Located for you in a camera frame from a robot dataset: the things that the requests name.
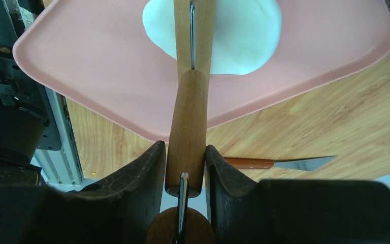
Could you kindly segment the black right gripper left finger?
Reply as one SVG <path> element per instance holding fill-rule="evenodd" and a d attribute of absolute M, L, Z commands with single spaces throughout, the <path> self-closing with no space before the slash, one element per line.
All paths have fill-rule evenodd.
<path fill-rule="evenodd" d="M 0 184 L 0 243 L 142 243 L 159 214 L 166 147 L 80 191 Z"/>

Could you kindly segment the white dough ball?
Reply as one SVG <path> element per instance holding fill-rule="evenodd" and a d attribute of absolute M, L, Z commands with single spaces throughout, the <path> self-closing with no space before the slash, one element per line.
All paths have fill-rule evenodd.
<path fill-rule="evenodd" d="M 281 33 L 278 1 L 217 1 L 211 74 L 246 75 L 275 52 Z M 150 40 L 177 57 L 173 1 L 149 1 L 142 22 Z"/>

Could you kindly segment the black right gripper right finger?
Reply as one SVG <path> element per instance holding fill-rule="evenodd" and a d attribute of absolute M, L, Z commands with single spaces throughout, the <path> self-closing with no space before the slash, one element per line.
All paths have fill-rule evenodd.
<path fill-rule="evenodd" d="M 208 219 L 218 243 L 390 243 L 390 189 L 363 180 L 255 182 L 209 145 Z"/>

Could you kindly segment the wooden dough roller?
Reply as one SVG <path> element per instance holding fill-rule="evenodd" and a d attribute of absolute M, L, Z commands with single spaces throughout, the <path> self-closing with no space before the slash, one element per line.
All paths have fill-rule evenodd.
<path fill-rule="evenodd" d="M 165 170 L 165 191 L 177 206 L 150 224 L 146 243 L 214 243 L 206 218 L 188 207 L 204 177 L 208 90 L 216 1 L 174 1 L 178 90 Z"/>

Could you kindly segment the pink rectangular tray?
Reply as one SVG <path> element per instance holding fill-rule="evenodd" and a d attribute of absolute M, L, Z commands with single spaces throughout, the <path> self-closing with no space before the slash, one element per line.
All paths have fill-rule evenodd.
<path fill-rule="evenodd" d="M 35 81 L 151 140 L 167 141 L 177 62 L 147 36 L 149 1 L 53 1 L 13 47 Z M 213 75 L 209 128 L 357 73 L 390 52 L 384 1 L 278 1 L 278 46 L 246 75 Z"/>

